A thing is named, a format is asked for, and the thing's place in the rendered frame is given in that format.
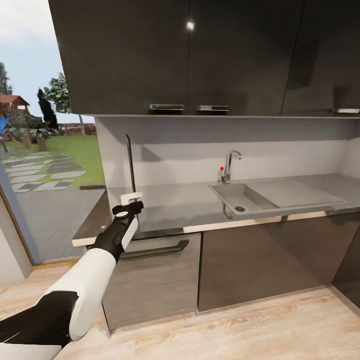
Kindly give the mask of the poster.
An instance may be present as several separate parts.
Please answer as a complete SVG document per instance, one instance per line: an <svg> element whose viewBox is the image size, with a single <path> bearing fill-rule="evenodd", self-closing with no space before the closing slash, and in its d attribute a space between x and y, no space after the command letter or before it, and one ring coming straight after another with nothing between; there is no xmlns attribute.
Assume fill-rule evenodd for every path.
<svg viewBox="0 0 360 360"><path fill-rule="evenodd" d="M126 140L127 140L127 145L128 145L128 158L129 158L130 172L131 172L132 191L133 191L133 193L136 193L134 168L133 168L132 152L131 152L131 141L130 141L130 138L128 135L126 136Z"/></svg>

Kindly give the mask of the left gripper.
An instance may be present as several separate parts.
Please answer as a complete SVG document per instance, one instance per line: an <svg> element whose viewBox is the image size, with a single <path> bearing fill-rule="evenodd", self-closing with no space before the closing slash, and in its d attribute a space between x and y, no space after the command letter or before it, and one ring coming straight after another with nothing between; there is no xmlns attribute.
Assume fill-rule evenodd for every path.
<svg viewBox="0 0 360 360"><path fill-rule="evenodd" d="M124 209L130 209L133 211L135 215L140 214L142 212L142 209L144 208L144 204L142 201L131 201L129 205L118 205L113 208L113 212L116 215L119 211L122 211Z"/></svg>

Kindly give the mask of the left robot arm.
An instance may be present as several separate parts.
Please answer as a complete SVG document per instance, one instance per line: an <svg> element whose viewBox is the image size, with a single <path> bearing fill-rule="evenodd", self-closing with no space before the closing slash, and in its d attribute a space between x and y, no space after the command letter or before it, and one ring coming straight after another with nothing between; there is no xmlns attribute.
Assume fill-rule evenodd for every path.
<svg viewBox="0 0 360 360"><path fill-rule="evenodd" d="M115 219L38 303L0 321L0 360L54 360L90 330L110 278L138 228L141 192L121 195Z"/></svg>

